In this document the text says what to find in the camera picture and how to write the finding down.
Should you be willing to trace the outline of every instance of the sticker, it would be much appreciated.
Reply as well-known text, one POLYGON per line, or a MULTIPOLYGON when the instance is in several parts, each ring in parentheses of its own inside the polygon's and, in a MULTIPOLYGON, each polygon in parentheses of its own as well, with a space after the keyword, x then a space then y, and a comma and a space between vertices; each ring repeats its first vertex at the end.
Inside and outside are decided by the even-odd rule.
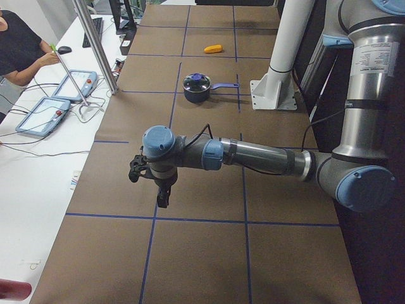
POLYGON ((72 179, 70 181, 70 189, 74 190, 77 186, 78 179, 80 178, 80 174, 82 171, 75 170, 73 171, 72 179))
POLYGON ((394 76, 398 42, 374 43, 354 48, 350 76, 384 73, 394 76))

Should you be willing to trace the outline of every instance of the pot handle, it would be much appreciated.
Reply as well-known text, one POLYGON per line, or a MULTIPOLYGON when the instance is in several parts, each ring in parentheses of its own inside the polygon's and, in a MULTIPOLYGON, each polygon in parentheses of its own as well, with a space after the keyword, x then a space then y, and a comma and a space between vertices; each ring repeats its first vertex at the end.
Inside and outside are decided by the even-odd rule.
POLYGON ((234 88, 238 88, 239 84, 226 84, 226 83, 219 83, 219 84, 213 84, 213 86, 211 87, 212 90, 215 90, 219 87, 234 87, 234 88))

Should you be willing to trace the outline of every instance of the keyboard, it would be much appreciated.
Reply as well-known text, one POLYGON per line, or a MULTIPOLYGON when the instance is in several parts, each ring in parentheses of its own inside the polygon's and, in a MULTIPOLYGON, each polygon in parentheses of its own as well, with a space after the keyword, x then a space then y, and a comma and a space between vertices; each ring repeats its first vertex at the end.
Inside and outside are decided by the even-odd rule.
MULTIPOLYGON (((92 21, 93 21, 94 27, 96 28, 96 32, 101 40, 101 36, 103 35, 103 18, 102 17, 95 18, 95 19, 92 19, 92 21)), ((83 46, 83 48, 90 47, 90 40, 86 34, 84 34, 82 46, 83 46)))

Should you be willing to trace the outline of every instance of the person's hand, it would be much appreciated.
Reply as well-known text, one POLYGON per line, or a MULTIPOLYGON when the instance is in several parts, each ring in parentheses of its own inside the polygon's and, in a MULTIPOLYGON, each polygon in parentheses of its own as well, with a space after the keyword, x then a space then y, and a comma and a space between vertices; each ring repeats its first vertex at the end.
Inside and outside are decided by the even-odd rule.
POLYGON ((44 67, 46 65, 54 65, 59 62, 59 58, 55 53, 46 53, 38 59, 39 65, 44 67))

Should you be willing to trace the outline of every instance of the computer mouse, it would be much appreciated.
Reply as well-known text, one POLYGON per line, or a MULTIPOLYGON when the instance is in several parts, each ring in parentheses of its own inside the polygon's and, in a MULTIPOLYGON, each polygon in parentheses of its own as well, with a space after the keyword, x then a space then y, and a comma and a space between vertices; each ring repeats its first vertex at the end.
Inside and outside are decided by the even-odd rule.
POLYGON ((59 47, 59 49, 58 49, 58 53, 59 53, 60 55, 70 53, 71 51, 72 51, 72 49, 71 49, 70 47, 68 47, 68 46, 61 46, 61 47, 59 47))

